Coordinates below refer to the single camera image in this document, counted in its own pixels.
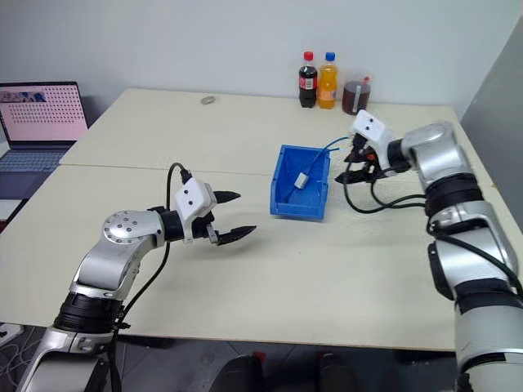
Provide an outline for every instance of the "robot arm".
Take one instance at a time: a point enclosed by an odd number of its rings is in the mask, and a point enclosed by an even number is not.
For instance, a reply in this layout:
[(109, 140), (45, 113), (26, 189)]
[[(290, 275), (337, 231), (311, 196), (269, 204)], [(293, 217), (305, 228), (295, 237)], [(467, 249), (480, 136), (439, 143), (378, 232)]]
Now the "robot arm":
[(391, 132), (362, 110), (353, 127), (347, 161), (364, 162), (364, 174), (351, 172), (345, 183), (418, 172), (427, 197), (427, 231), (436, 239), (428, 246), (432, 277), (437, 291), (455, 304), (457, 391), (519, 390), (523, 301), (516, 254), (483, 199), (452, 124), (428, 125), (391, 141)]
[(55, 322), (42, 338), (18, 391), (98, 391), (108, 371), (99, 354), (107, 352), (114, 332), (124, 327), (123, 302), (139, 272), (143, 256), (166, 242), (209, 238), (223, 245), (241, 239), (256, 226), (220, 234), (212, 227), (211, 210), (239, 197), (213, 192), (182, 169), (183, 187), (176, 209), (120, 211), (101, 227), (98, 243), (82, 260)]

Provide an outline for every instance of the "floor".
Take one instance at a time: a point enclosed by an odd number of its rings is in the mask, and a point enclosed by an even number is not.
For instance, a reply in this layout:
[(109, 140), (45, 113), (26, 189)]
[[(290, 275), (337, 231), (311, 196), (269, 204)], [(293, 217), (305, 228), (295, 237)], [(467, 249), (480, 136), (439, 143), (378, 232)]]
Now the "floor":
[[(31, 327), (11, 344), (20, 348), (38, 341), (43, 328)], [(36, 345), (29, 347), (23, 359), (29, 359)], [(0, 347), (0, 368), (14, 350)], [(124, 392), (207, 392), (221, 367), (242, 354), (262, 353), (267, 386), (277, 392), (314, 391), (317, 353), (332, 352), (342, 356), (355, 370), (364, 392), (443, 392), (454, 387), (456, 361), (452, 354), (437, 358), (436, 353), (286, 345), (241, 341), (175, 340), (166, 349), (153, 349), (130, 343), (118, 343), (117, 363), (123, 375)], [(13, 381), (20, 379), (25, 366), (11, 372)], [(0, 376), (0, 390), (14, 390), (5, 374)], [(110, 392), (109, 382), (104, 392)]]

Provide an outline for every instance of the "blue storage box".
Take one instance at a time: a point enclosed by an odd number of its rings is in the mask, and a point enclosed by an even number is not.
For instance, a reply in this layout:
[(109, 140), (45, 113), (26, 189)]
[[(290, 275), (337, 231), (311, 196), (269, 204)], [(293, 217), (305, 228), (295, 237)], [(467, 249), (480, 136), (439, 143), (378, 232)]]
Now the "blue storage box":
[[(295, 218), (323, 219), (329, 192), (329, 151), (282, 145), (275, 174), (270, 184), (270, 213)], [(309, 180), (303, 189), (294, 186), (300, 172), (310, 168)]]

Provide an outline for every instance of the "soda bottle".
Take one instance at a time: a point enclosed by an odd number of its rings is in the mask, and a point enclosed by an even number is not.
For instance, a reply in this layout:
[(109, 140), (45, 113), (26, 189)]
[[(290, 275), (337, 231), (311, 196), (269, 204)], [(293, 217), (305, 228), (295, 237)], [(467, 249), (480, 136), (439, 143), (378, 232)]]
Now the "soda bottle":
[(311, 51), (303, 53), (305, 64), (300, 68), (300, 104), (302, 108), (312, 108), (316, 103), (318, 71), (312, 65), (314, 55)]
[(336, 99), (337, 66), (333, 64), (336, 55), (333, 51), (325, 53), (327, 61), (320, 68), (320, 83), (318, 83), (318, 105), (321, 109), (332, 109)]

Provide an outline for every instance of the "orange juice bottle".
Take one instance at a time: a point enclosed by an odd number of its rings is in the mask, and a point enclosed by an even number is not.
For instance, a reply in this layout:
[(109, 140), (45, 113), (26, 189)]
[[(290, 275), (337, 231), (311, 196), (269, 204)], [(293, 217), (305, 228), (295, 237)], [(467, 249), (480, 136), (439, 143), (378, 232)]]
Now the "orange juice bottle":
[(332, 109), (336, 99), (337, 66), (333, 64), (336, 55), (333, 51), (325, 53), (325, 64), (320, 68), (320, 82), (318, 83), (318, 105), (321, 109)]

